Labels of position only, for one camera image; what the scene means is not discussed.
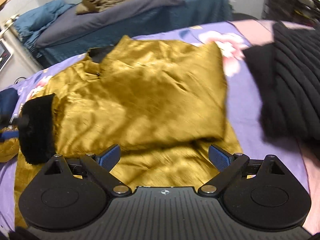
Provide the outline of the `grey blanket on bed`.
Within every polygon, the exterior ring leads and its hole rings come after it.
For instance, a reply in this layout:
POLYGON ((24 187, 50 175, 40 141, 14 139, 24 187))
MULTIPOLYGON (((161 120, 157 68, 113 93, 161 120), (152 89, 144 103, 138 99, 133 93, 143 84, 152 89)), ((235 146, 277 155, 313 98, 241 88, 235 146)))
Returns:
POLYGON ((184 0, 129 0, 102 12, 76 14, 72 7, 60 15, 36 40, 36 48, 43 48, 66 38, 80 35, 131 18, 151 9, 182 5, 184 0))

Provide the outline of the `dark navy garment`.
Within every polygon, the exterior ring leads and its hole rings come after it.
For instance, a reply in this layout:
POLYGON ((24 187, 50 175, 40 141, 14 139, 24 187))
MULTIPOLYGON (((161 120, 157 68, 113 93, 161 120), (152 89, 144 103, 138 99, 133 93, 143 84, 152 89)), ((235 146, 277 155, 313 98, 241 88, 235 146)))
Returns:
POLYGON ((9 121, 13 115, 14 109, 18 102, 17 90, 14 88, 7 88, 0 92, 1 101, 1 129, 9 125, 9 121))

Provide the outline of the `golden satin jacket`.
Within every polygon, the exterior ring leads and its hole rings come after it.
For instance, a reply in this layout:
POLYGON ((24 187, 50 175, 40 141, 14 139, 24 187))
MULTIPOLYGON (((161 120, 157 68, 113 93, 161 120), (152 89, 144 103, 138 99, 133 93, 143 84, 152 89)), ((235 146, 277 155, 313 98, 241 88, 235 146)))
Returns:
POLYGON ((1 161, 16 161, 13 225, 25 226, 17 202, 53 155, 77 158, 121 148, 112 174, 130 188, 200 187, 211 144, 241 150, 227 119, 227 81, 217 43, 125 36, 100 63, 89 55, 52 76, 20 108, 29 127, 1 143, 1 161))

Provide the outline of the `pink blanket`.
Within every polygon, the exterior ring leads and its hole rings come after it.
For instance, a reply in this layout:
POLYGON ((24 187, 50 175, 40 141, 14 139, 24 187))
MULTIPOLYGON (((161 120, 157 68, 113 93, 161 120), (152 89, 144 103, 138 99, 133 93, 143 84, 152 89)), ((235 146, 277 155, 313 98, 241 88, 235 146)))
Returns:
POLYGON ((252 45, 244 55, 263 102, 265 135, 299 141, 312 199, 304 226, 319 232, 319 29, 266 20, 232 24, 252 45))

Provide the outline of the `silver appliance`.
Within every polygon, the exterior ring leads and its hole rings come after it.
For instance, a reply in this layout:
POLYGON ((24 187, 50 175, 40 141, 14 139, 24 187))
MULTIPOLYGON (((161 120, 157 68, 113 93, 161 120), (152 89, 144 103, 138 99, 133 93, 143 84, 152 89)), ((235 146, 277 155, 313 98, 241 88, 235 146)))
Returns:
POLYGON ((13 15, 11 16, 4 24, 4 28, 1 29, 1 57, 0 57, 0 66, 1 70, 3 70, 4 66, 8 63, 8 61, 11 59, 14 50, 8 45, 6 40, 4 39, 4 34, 10 30, 10 28, 13 26, 14 22, 19 18, 19 15, 13 15))

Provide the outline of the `black quilted coat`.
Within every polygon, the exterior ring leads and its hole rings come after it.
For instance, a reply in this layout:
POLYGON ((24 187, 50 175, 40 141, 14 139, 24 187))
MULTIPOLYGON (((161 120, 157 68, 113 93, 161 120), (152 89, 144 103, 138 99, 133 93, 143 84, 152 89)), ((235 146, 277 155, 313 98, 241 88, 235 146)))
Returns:
POLYGON ((272 25, 273 42, 243 51, 269 138, 296 138, 319 156, 319 28, 272 25))

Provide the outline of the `purple floral bed sheet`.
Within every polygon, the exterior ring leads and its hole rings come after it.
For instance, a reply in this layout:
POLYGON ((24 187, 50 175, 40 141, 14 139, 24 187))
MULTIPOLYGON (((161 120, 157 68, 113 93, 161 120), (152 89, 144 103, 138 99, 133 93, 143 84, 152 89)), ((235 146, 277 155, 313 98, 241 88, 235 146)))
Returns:
MULTIPOLYGON (((200 46, 208 40, 230 38, 243 46, 268 43, 271 40, 271 23, 242 21, 233 23, 210 23, 146 36, 139 40, 181 40, 200 46)), ((75 55, 45 70, 41 70, 19 84, 13 85, 19 100, 13 115, 17 115, 23 104, 44 87, 51 77, 84 58, 75 55)), ((259 124, 261 98, 255 81, 244 60, 232 59, 226 64, 228 82, 228 118, 244 152, 254 159, 275 154, 296 176, 306 190, 309 179, 298 143, 292 139, 267 141, 259 124)), ((1 228, 5 231, 15 225, 14 182, 17 158, 1 163, 1 228)))

